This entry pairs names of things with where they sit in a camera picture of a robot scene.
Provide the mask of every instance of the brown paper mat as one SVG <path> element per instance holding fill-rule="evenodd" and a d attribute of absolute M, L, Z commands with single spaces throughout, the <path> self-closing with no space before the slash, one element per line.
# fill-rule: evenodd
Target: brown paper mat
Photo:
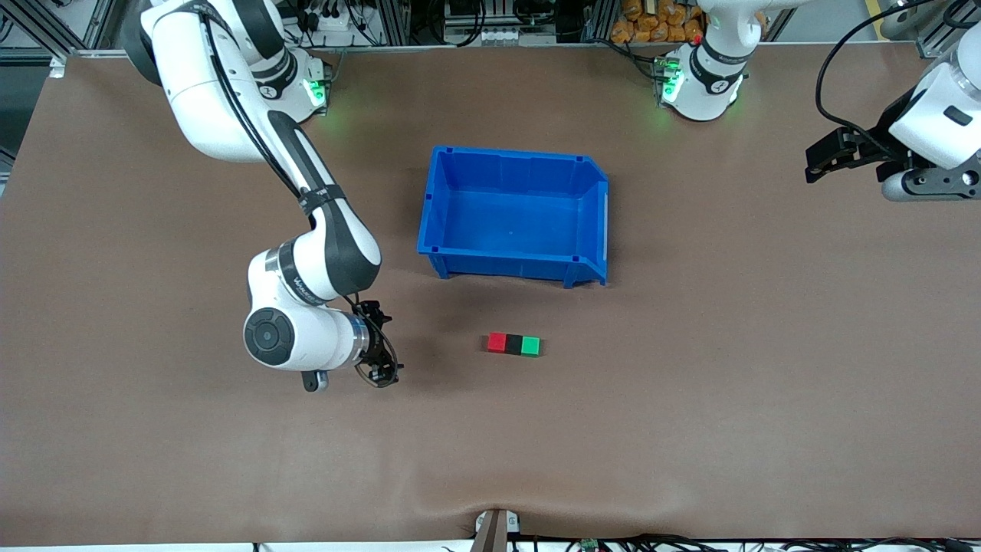
<path fill-rule="evenodd" d="M 711 124 L 602 49 L 351 55 L 304 127 L 381 244 L 366 296 L 407 368 L 316 395 L 239 333 L 292 197 L 192 149 L 127 61 L 72 60 L 0 200 L 3 543 L 459 537 L 488 507 L 546 534 L 981 532 L 981 211 L 889 203 L 871 169 L 803 183 L 827 50 L 761 47 Z M 870 125 L 922 67 L 848 48 L 829 105 Z M 436 144 L 591 155 L 609 286 L 437 279 Z"/>

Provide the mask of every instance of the robotic arm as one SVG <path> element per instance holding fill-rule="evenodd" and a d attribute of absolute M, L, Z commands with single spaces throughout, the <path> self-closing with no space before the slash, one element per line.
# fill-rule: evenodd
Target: robotic arm
<path fill-rule="evenodd" d="M 981 28 L 927 69 L 919 83 L 862 131 L 840 127 L 807 149 L 814 183 L 840 169 L 880 163 L 891 201 L 981 198 Z"/>
<path fill-rule="evenodd" d="M 699 44 L 668 54 L 678 59 L 660 83 L 661 103 L 693 121 L 711 121 L 736 101 L 743 69 L 759 44 L 762 27 L 756 12 L 796 8 L 810 0 L 698 0 L 708 15 Z"/>
<path fill-rule="evenodd" d="M 242 329 L 245 348 L 269 367 L 302 372 L 308 391 L 325 389 L 327 372 L 347 366 L 385 387 L 397 381 L 400 367 L 382 332 L 390 318 L 378 302 L 348 298 L 375 281 L 381 252 L 295 120 L 308 116 L 319 98 L 306 94 L 312 89 L 308 82 L 301 84 L 302 96 L 289 96 L 298 77 L 288 61 L 294 54 L 282 48 L 282 38 L 273 66 L 294 70 L 273 92 L 260 91 L 268 82 L 257 82 L 245 55 L 255 53 L 262 34 L 230 25 L 229 14 L 237 22 L 266 18 L 266 33 L 282 29 L 268 0 L 171 0 L 142 13 L 140 44 L 150 48 L 152 76 L 188 141 L 216 159 L 267 162 L 310 220 L 309 232 L 249 263 L 252 306 Z M 275 101 L 270 100 L 291 105 L 292 114 L 271 108 Z M 337 298 L 345 298 L 352 312 L 326 306 Z M 369 374 L 361 364 L 371 367 Z"/>

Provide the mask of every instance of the blue plastic bin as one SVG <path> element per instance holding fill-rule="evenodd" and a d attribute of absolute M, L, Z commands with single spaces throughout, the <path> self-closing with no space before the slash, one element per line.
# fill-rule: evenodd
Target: blue plastic bin
<path fill-rule="evenodd" d="M 583 155 L 436 147 L 417 251 L 450 274 L 606 285 L 609 183 Z"/>

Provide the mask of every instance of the red cube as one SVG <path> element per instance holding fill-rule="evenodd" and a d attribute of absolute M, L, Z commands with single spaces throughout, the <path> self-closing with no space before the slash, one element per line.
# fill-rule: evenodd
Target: red cube
<path fill-rule="evenodd" d="M 490 332 L 488 335 L 488 351 L 491 353 L 504 353 L 507 344 L 507 334 Z"/>

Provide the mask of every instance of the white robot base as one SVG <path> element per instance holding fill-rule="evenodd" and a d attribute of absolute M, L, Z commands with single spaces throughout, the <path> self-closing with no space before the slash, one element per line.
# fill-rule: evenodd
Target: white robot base
<path fill-rule="evenodd" d="M 743 83 L 743 76 L 730 83 L 719 80 L 702 83 L 696 78 L 692 68 L 692 57 L 696 47 L 685 44 L 668 58 L 677 58 L 678 67 L 668 70 L 663 83 L 658 83 L 661 105 L 671 107 L 679 115 L 693 121 L 711 121 L 719 118 L 734 101 Z"/>
<path fill-rule="evenodd" d="M 273 88 L 260 84 L 259 92 L 266 103 L 296 122 L 317 112 L 326 113 L 331 93 L 331 66 L 299 48 L 290 48 L 288 54 L 296 59 L 296 77 L 278 98 L 274 97 L 276 91 Z"/>

